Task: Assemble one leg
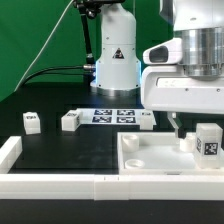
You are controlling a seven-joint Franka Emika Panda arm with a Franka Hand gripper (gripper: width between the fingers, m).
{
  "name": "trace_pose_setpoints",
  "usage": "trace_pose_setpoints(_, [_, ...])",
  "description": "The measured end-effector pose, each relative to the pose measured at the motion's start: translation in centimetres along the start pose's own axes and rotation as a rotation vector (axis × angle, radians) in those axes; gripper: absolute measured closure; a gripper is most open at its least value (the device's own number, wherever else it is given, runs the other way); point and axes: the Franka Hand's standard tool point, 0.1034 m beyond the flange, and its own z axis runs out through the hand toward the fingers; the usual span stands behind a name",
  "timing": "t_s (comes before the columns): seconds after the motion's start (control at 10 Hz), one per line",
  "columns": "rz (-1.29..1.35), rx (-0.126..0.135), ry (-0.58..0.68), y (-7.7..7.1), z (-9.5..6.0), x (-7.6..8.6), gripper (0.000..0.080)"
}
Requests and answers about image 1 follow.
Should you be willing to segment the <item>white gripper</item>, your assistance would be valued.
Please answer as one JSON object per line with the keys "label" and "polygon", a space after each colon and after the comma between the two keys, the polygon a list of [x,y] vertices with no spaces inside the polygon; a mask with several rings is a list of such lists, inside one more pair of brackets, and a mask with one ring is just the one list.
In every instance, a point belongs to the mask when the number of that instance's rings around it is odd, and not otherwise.
{"label": "white gripper", "polygon": [[224,76],[203,80],[185,76],[181,66],[148,66],[142,73],[141,104],[168,112],[175,136],[184,139],[176,112],[224,114]]}

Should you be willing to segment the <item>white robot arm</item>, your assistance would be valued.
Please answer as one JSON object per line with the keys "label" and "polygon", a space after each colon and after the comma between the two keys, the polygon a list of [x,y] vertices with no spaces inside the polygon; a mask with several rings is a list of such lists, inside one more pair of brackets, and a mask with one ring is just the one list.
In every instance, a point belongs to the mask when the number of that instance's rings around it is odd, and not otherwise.
{"label": "white robot arm", "polygon": [[224,0],[160,0],[160,15],[174,37],[140,61],[135,17],[113,0],[101,3],[101,56],[91,87],[108,95],[139,90],[152,111],[224,114]]}

